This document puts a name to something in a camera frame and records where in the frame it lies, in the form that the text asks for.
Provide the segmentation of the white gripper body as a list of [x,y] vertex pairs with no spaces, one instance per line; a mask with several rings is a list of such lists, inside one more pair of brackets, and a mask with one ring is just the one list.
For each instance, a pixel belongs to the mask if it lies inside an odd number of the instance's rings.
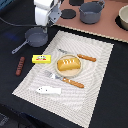
[[60,5],[61,0],[34,0],[35,23],[47,31],[61,16]]

